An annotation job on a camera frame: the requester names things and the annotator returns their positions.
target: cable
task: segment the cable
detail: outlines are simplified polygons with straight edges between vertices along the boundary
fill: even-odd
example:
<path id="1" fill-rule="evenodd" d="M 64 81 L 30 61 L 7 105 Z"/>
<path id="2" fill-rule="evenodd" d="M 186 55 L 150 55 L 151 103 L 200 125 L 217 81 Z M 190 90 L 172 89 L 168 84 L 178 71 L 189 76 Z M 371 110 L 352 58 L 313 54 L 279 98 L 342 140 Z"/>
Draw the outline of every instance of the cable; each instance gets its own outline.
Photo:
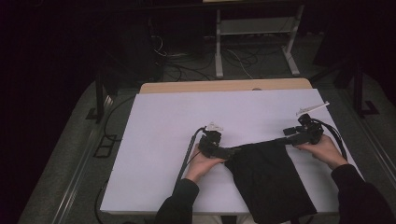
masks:
<path id="1" fill-rule="evenodd" d="M 318 119 L 312 119 L 312 120 L 317 122 L 317 123 L 319 123 L 319 124 L 321 124 L 321 125 L 323 125 L 323 126 L 325 126 L 329 130 L 329 132 L 335 138 L 335 141 L 337 142 L 337 145 L 340 147 L 342 156 L 347 161 L 347 152 L 346 152 L 346 149 L 344 148 L 343 140 L 341 139 L 341 134 L 336 129 L 334 129 L 334 127 L 332 125 L 330 125 L 330 124 L 327 124 L 327 123 L 325 123 L 325 122 L 323 122 L 321 120 L 318 120 Z"/>
<path id="2" fill-rule="evenodd" d="M 288 17 L 288 19 L 285 21 L 285 23 L 283 24 L 282 28 L 280 28 L 280 29 L 277 31 L 277 34 L 279 34 L 279 33 L 283 30 L 283 28 L 285 28 L 285 26 L 286 26 L 286 24 L 288 23 L 288 21 L 289 21 L 289 17 Z"/>
<path id="3" fill-rule="evenodd" d="M 173 67 L 183 68 L 183 69 L 186 69 L 186 70 L 189 70 L 189 71 L 198 73 L 199 75 L 205 77 L 207 80 L 209 80 L 209 81 L 211 80 L 211 79 L 209 78 L 209 77 L 211 77 L 210 75 L 205 75 L 204 73 L 202 73 L 202 72 L 200 72 L 200 71 L 197 71 L 197 70 L 195 70 L 195 69 L 188 68 L 188 67 L 185 67 L 185 66 L 181 66 L 181 65 L 178 65 L 178 64 L 175 64 L 175 63 L 167 63 L 167 64 L 170 65 L 170 66 L 173 66 Z"/>
<path id="4" fill-rule="evenodd" d="M 239 58 L 238 58 L 238 57 L 235 57 L 235 54 L 234 54 L 234 53 L 231 53 L 231 51 L 228 50 L 228 49 L 223 50 L 221 53 L 222 53 L 222 56 L 223 56 L 222 58 L 224 58 L 224 60 L 227 61 L 227 63 L 229 63 L 230 65 L 232 65 L 232 66 L 234 66 L 234 67 L 238 67 L 238 68 L 241 67 L 241 63 L 244 64 L 244 67 L 245 67 L 245 68 L 249 68 L 251 65 L 257 63 L 257 61 L 258 61 L 257 57 L 256 57 L 256 62 L 251 62 L 251 61 L 249 61 L 248 58 L 249 58 L 250 56 L 248 56 L 248 57 L 246 57 L 246 58 L 244 58 L 244 59 L 241 58 L 241 57 L 239 57 Z M 228 59 L 228 57 L 229 57 L 231 60 L 234 60 L 234 61 L 238 62 L 239 64 L 234 64 L 234 63 L 230 62 L 230 60 Z"/>
<path id="5" fill-rule="evenodd" d="M 176 183 L 175 183 L 175 187 L 174 187 L 173 193 L 175 192 L 176 187 L 177 187 L 177 185 L 178 185 L 178 182 L 180 182 L 180 179 L 181 179 L 181 177 L 183 176 L 184 170 L 185 170 L 186 167 L 187 167 L 188 159 L 189 159 L 189 156 L 190 156 L 190 154 L 191 154 L 191 150 L 192 150 L 192 146 L 194 145 L 195 138 L 197 137 L 198 132 L 204 131 L 204 130 L 205 130 L 205 127 L 198 129 L 198 130 L 195 132 L 195 134 L 192 136 L 191 140 L 190 140 L 190 144 L 189 144 L 189 147 L 187 148 L 186 156 L 184 157 L 184 161 L 183 161 L 183 163 L 181 164 L 180 171 L 178 172 L 178 175 L 177 175 L 177 179 L 176 179 Z"/>
<path id="6" fill-rule="evenodd" d="M 252 52 L 250 52 L 250 51 L 248 51 L 246 49 L 238 49 L 238 50 L 243 52 L 243 53 L 248 54 L 247 57 L 240 57 L 240 59 L 242 61 L 247 60 L 250 64 L 254 64 L 254 63 L 257 63 L 259 61 L 259 58 L 257 57 L 257 55 L 258 55 L 258 53 L 260 52 L 261 49 L 257 49 L 256 52 L 254 52 L 254 53 L 252 53 Z M 253 58 L 254 62 L 249 61 L 248 60 L 249 58 Z"/>
<path id="7" fill-rule="evenodd" d="M 186 75 L 186 73 L 183 72 L 183 71 L 181 71 L 181 69 L 178 68 L 178 67 L 176 67 L 176 69 L 177 69 L 178 72 L 179 72 L 178 78 L 172 77 L 172 76 L 170 76 L 169 74 L 168 74 L 168 76 L 174 78 L 174 79 L 175 79 L 175 82 L 179 82 L 179 81 L 182 79 L 183 74 Z"/>
<path id="8" fill-rule="evenodd" d="M 227 49 L 228 51 L 230 51 L 233 55 L 235 55 L 235 57 L 239 60 L 239 62 L 241 63 L 241 60 L 239 59 L 239 57 L 238 57 L 238 55 L 236 55 L 234 52 L 232 52 L 231 50 L 229 50 L 229 49 Z M 242 65 L 242 63 L 241 63 L 241 67 L 242 67 L 242 69 L 245 71 L 245 73 L 251 78 L 251 79 L 254 79 L 248 72 L 247 72 L 247 70 L 245 70 L 245 67 L 244 67 L 244 65 Z"/>
<path id="9" fill-rule="evenodd" d="M 211 53 L 213 49 L 207 49 L 203 52 L 203 54 L 208 54 Z M 194 62 L 203 57 L 203 54 L 198 54 L 198 53 L 184 53 L 184 54 L 173 54 L 173 55 L 168 55 L 167 59 L 171 63 L 189 63 L 189 62 Z"/>
<path id="10" fill-rule="evenodd" d="M 104 224 L 104 223 L 103 223 L 103 221 L 99 218 L 97 204 L 98 204 L 98 201 L 99 201 L 99 195 L 100 195 L 100 193 L 102 192 L 102 190 L 105 188 L 105 186 L 107 185 L 108 180 L 105 181 L 105 183 L 103 184 L 103 186 L 99 189 L 99 192 L 96 194 L 95 204 L 93 205 L 93 212 L 95 213 L 96 220 L 97 220 L 100 224 Z"/>
<path id="11" fill-rule="evenodd" d="M 215 58 L 215 55 L 213 54 L 211 57 L 210 57 L 210 61 L 209 61 L 209 63 L 207 64 L 207 65 L 205 65 L 204 67 L 200 67 L 200 68 L 192 68 L 193 70 L 204 70 L 204 69 L 206 69 L 206 68 L 208 68 L 209 66 L 210 66 L 210 64 L 212 64 L 212 62 L 213 62 L 213 59 Z M 170 64 L 176 64 L 176 63 L 189 63 L 189 62 L 194 62 L 194 61 L 197 61 L 198 59 L 193 59 L 193 60 L 188 60 L 188 61 L 171 61 L 171 62 L 169 62 Z"/>
<path id="12" fill-rule="evenodd" d="M 172 79 L 175 80 L 175 82 L 179 82 L 180 80 L 186 80 L 185 78 L 182 77 L 183 72 L 180 70 L 179 71 L 179 75 L 178 77 L 173 77 L 172 75 L 170 75 L 168 72 L 164 72 L 166 75 L 168 75 L 169 77 L 171 77 Z"/>
<path id="13" fill-rule="evenodd" d="M 163 56 L 163 57 L 166 57 L 166 56 L 168 56 L 168 53 L 166 53 L 166 51 L 163 51 L 163 52 L 160 52 L 160 50 L 163 48 L 163 39 L 160 37 L 160 36 L 158 36 L 158 35 L 152 35 L 151 37 L 156 37 L 156 38 L 158 38 L 158 39 L 160 39 L 160 47 L 158 48 L 158 49 L 155 49 L 154 51 L 157 53 L 157 54 L 159 54 L 159 55 L 161 55 L 161 56 Z"/>
<path id="14" fill-rule="evenodd" d="M 132 100 L 132 99 L 134 99 L 134 98 L 135 98 L 135 96 L 129 97 L 128 99 L 122 101 L 119 105 L 117 105 L 116 107 L 114 107 L 114 109 L 112 109 L 112 110 L 110 111 L 110 114 L 109 114 L 108 117 L 107 117 L 107 120 L 106 120 L 106 123 L 105 123 L 105 127 L 104 127 L 104 136 L 105 136 L 105 138 L 107 138 L 108 140 L 113 141 L 113 142 L 120 142 L 120 141 L 122 141 L 122 139 L 114 139 L 114 138 L 110 137 L 110 136 L 107 134 L 107 132 L 106 132 L 107 124 L 108 124 L 108 121 L 110 120 L 111 115 L 114 113 L 114 111 L 116 111 L 121 105 L 125 104 L 126 102 L 128 102 L 128 101 L 130 101 L 130 100 Z"/>
<path id="15" fill-rule="evenodd" d="M 199 151 L 197 154 L 195 154 L 190 160 L 189 160 L 189 162 L 187 162 L 187 164 L 190 164 L 190 162 L 196 157 L 196 156 L 198 156 L 198 154 L 200 154 L 201 153 L 201 151 Z"/>

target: floor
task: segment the floor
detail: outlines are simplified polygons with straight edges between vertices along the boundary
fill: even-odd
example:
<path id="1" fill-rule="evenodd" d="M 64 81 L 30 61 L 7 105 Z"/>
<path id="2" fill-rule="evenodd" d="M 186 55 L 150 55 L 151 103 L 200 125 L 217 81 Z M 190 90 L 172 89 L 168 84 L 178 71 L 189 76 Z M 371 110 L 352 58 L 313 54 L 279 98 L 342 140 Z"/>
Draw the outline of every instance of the floor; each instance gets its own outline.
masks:
<path id="1" fill-rule="evenodd" d="M 301 77 L 310 78 L 325 67 L 312 61 L 322 35 L 298 36 L 292 50 Z M 223 41 L 224 79 L 290 78 L 290 70 L 281 53 L 284 35 L 243 35 Z M 189 55 L 171 48 L 157 48 L 167 54 L 160 81 L 215 80 L 213 37 L 207 38 L 202 55 Z M 338 90 L 332 82 L 337 71 L 312 83 L 323 98 L 331 102 L 329 110 L 364 178 L 375 183 L 396 214 L 396 108 L 386 99 L 379 85 L 364 76 L 363 100 L 372 101 L 378 115 L 360 118 L 352 108 L 352 84 Z M 150 223 L 152 216 L 114 216 L 98 211 L 106 181 L 111 173 L 120 142 L 108 158 L 95 158 L 104 132 L 121 138 L 123 128 L 138 90 L 120 89 L 107 98 L 103 120 L 96 123 L 86 116 L 95 108 L 94 83 L 85 90 L 67 122 L 64 132 L 20 218 L 23 223 Z M 317 216 L 311 223 L 338 223 L 337 215 Z"/>

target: white tabletop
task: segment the white tabletop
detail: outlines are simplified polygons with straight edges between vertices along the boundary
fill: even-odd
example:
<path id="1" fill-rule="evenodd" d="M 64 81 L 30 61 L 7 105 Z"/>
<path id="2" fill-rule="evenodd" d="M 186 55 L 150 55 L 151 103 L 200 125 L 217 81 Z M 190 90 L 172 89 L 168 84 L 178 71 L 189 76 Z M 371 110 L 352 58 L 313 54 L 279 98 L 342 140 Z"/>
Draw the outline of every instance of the white tabletop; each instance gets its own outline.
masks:
<path id="1" fill-rule="evenodd" d="M 100 209 L 111 214 L 156 213 L 172 194 L 192 135 L 211 121 L 224 128 L 220 145 L 235 147 L 284 137 L 283 129 L 300 125 L 300 108 L 320 104 L 315 89 L 138 94 Z M 309 115 L 336 128 L 326 107 Z M 287 151 L 318 212 L 337 212 L 338 190 L 330 168 L 307 152 L 291 146 Z M 355 165 L 347 147 L 346 153 Z M 194 213 L 248 213 L 223 164 L 205 175 L 199 188 Z"/>

